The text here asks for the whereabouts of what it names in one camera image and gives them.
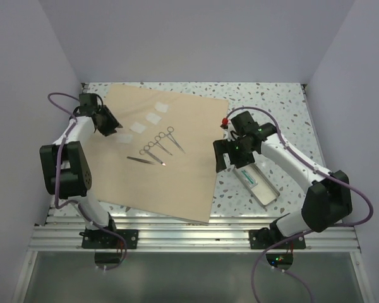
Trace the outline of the white gauze pad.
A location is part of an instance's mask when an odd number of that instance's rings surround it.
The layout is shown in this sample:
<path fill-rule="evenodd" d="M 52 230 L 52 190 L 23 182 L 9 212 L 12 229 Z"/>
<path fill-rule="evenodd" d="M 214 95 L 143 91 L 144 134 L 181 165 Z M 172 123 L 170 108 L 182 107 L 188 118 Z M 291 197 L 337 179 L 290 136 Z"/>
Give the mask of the white gauze pad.
<path fill-rule="evenodd" d="M 123 144 L 130 144 L 133 141 L 132 134 L 119 134 L 117 141 Z"/>
<path fill-rule="evenodd" d="M 154 114 L 154 113 L 148 113 L 147 115 L 146 115 L 146 117 L 145 117 L 145 119 L 148 121 L 148 122 L 150 122 L 150 123 L 152 123 L 152 124 L 154 124 L 154 125 L 157 125 L 161 120 L 162 120 L 162 118 L 160 117 L 160 116 L 158 116 L 157 114 Z"/>
<path fill-rule="evenodd" d="M 164 104 L 162 102 L 157 102 L 154 105 L 154 108 L 155 108 L 155 110 L 157 110 L 159 112 L 166 113 L 169 110 L 169 105 L 168 104 Z"/>
<path fill-rule="evenodd" d="M 147 127 L 139 122 L 134 122 L 129 129 L 135 133 L 142 134 Z"/>

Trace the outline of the green white suture packet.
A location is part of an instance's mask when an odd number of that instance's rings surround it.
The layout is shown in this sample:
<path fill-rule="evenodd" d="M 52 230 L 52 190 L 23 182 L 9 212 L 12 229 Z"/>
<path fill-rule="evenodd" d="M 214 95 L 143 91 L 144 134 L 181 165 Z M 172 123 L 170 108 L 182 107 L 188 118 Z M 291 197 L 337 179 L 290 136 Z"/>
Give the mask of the green white suture packet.
<path fill-rule="evenodd" d="M 241 170 L 241 177 L 243 178 L 243 181 L 246 184 L 246 186 L 250 189 L 254 188 L 258 184 L 256 180 L 253 178 L 253 176 L 246 169 Z"/>

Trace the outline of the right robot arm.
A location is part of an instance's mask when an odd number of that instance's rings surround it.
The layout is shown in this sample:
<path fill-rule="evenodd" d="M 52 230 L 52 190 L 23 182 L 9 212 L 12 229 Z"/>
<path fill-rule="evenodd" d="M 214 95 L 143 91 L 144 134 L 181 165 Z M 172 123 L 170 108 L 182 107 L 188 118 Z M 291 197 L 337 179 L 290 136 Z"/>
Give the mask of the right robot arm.
<path fill-rule="evenodd" d="M 348 176 L 341 170 L 331 172 L 309 159 L 283 137 L 276 122 L 258 124 L 244 111 L 233 118 L 223 118 L 220 126 L 227 138 L 213 143 L 216 172 L 227 168 L 225 157 L 241 169 L 253 164 L 257 153 L 278 165 L 304 192 L 300 210 L 274 220 L 259 231 L 274 247 L 284 247 L 292 236 L 301 232 L 323 232 L 352 213 Z"/>

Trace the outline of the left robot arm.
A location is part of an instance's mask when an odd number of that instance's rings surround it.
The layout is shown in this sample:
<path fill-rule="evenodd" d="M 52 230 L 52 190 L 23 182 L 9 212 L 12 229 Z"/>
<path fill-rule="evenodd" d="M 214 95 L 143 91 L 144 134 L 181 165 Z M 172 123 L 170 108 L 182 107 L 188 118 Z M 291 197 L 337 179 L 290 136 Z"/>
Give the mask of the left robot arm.
<path fill-rule="evenodd" d="M 69 115 L 69 122 L 55 142 L 40 147 L 45 188 L 54 198 L 55 209 L 75 207 L 85 221 L 87 233 L 97 233 L 96 240 L 102 246 L 113 247 L 119 233 L 92 191 L 92 174 L 83 147 L 94 133 L 108 137 L 122 125 L 96 93 L 74 97 L 52 92 L 47 99 Z"/>

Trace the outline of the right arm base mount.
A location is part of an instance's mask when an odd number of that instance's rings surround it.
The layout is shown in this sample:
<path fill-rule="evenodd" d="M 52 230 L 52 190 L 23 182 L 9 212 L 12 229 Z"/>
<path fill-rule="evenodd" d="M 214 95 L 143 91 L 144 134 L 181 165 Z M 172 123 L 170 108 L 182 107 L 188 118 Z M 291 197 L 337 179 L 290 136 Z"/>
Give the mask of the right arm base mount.
<path fill-rule="evenodd" d="M 266 249 L 285 239 L 279 232 L 272 231 L 267 227 L 248 231 L 248 239 L 251 249 Z M 298 237 L 291 241 L 276 246 L 275 249 L 306 249 L 304 237 Z"/>

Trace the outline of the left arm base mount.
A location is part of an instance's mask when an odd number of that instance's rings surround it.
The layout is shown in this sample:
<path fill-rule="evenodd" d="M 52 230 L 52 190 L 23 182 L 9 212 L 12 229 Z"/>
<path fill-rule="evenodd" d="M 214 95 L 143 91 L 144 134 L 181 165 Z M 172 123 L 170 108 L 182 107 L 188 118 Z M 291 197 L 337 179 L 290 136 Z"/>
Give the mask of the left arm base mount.
<path fill-rule="evenodd" d="M 101 230 L 85 229 L 79 235 L 83 238 L 81 247 L 84 249 L 136 249 L 139 231 L 135 229 L 117 229 L 116 235 Z"/>

